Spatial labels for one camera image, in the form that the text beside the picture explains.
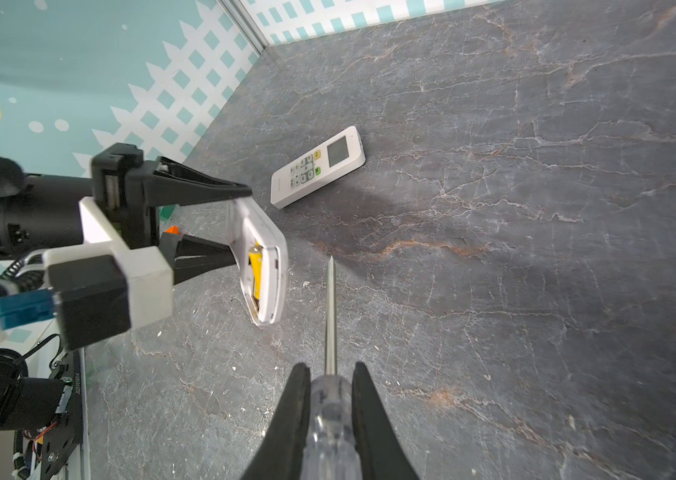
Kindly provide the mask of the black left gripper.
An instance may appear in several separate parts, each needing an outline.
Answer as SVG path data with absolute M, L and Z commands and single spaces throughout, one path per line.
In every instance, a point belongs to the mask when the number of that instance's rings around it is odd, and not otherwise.
M 156 208 L 191 206 L 250 197 L 250 186 L 218 179 L 159 157 L 144 163 L 143 151 L 133 144 L 115 143 L 91 160 L 93 198 L 131 249 L 158 245 Z M 165 232 L 158 248 L 180 284 L 212 270 L 236 264 L 231 248 L 211 240 Z

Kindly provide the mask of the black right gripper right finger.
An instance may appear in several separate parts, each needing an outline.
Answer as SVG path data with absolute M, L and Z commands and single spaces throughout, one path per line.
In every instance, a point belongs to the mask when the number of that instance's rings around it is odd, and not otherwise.
M 352 377 L 352 425 L 363 479 L 419 479 L 363 362 Z

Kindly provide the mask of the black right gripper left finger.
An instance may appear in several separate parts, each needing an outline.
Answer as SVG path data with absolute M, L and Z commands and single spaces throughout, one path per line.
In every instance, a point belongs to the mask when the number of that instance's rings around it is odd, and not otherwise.
M 298 480 L 301 477 L 310 423 L 310 394 L 310 368 L 305 363 L 297 363 L 242 479 Z

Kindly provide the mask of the clear handle screwdriver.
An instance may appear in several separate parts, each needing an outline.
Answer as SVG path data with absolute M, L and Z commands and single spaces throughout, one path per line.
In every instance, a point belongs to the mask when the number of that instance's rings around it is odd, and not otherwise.
M 336 276 L 327 264 L 324 374 L 311 383 L 310 422 L 303 452 L 303 479 L 360 479 L 361 460 L 352 426 L 351 383 L 338 374 Z

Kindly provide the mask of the large white remote control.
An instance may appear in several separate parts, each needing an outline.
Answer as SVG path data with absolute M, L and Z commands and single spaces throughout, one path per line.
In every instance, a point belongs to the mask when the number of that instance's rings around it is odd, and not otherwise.
M 267 326 L 278 322 L 287 293 L 288 249 L 286 239 L 252 197 L 229 202 L 227 239 L 240 272 L 240 285 L 252 322 Z M 252 274 L 248 251 L 256 243 L 263 247 L 261 298 L 252 298 Z

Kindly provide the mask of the yellow battery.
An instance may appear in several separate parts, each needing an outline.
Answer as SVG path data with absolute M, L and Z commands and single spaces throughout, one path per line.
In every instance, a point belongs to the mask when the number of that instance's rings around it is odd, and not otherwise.
M 248 251 L 248 265 L 252 274 L 252 298 L 256 305 L 259 305 L 261 298 L 261 281 L 263 265 L 263 247 L 256 243 Z

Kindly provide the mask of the small white remote control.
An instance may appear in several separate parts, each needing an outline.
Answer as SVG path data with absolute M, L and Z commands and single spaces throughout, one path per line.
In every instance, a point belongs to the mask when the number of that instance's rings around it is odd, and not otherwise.
M 366 162 L 361 136 L 350 126 L 272 175 L 270 201 L 278 209 L 357 170 Z

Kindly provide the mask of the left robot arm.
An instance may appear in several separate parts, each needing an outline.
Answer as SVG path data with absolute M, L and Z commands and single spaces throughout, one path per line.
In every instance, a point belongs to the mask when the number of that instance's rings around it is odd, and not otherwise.
M 80 445 L 82 348 L 170 317 L 177 284 L 236 263 L 228 244 L 161 232 L 160 208 L 251 196 L 126 143 L 87 179 L 0 157 L 0 431 L 15 477 L 49 479 Z

